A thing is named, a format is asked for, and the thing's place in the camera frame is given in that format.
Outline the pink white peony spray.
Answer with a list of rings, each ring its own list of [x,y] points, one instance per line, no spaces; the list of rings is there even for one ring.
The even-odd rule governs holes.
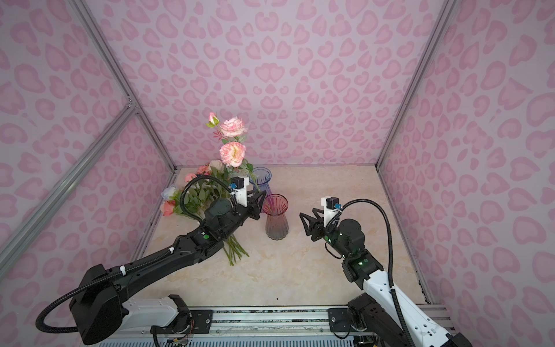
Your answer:
[[[232,177],[248,177],[250,179],[254,166],[246,159],[248,129],[244,120],[238,117],[221,120],[217,114],[210,112],[208,128],[214,131],[215,137],[221,141],[218,151],[219,159],[225,165],[223,173],[212,174],[222,182],[229,182]]]

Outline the pink rosebud stem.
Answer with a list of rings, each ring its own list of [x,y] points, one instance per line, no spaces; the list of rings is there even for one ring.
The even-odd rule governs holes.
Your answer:
[[[198,176],[199,174],[196,174],[196,173],[188,173],[184,178],[184,186],[187,187],[189,183],[194,179],[198,178]],[[203,183],[202,180],[196,181],[192,186],[190,186],[189,190],[196,189],[196,191],[199,191],[202,187],[202,183]]]

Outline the white blue artificial rose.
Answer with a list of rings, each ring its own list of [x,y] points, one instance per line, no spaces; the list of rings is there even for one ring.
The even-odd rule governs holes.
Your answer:
[[[184,215],[187,218],[191,218],[194,220],[200,220],[205,217],[205,201],[202,198],[206,198],[207,195],[203,192],[202,189],[196,191],[196,189],[187,191],[185,198],[184,198],[184,206],[187,212],[181,207],[180,198],[182,196],[183,188],[179,189],[175,186],[170,186],[166,188],[161,193],[162,203],[164,201],[174,200],[176,202],[175,212],[172,215]]]

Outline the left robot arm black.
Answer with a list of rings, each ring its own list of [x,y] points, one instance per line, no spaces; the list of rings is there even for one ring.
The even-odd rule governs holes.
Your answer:
[[[248,218],[260,218],[265,196],[265,192],[253,190],[248,193],[246,205],[237,206],[227,200],[217,200],[195,230],[176,237],[164,250],[121,267],[107,270],[96,265],[90,268],[81,282],[84,292],[69,303],[82,342],[93,345],[104,341],[135,318],[137,310],[128,303],[135,294],[222,250],[225,240]]]

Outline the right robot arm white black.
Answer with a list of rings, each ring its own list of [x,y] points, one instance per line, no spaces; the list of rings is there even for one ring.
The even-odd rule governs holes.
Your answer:
[[[435,322],[401,290],[383,265],[365,247],[365,234],[354,219],[332,222],[326,212],[300,213],[306,235],[324,240],[342,259],[346,279],[362,294],[348,302],[351,330],[378,335],[387,346],[470,346],[462,333],[451,333]]]

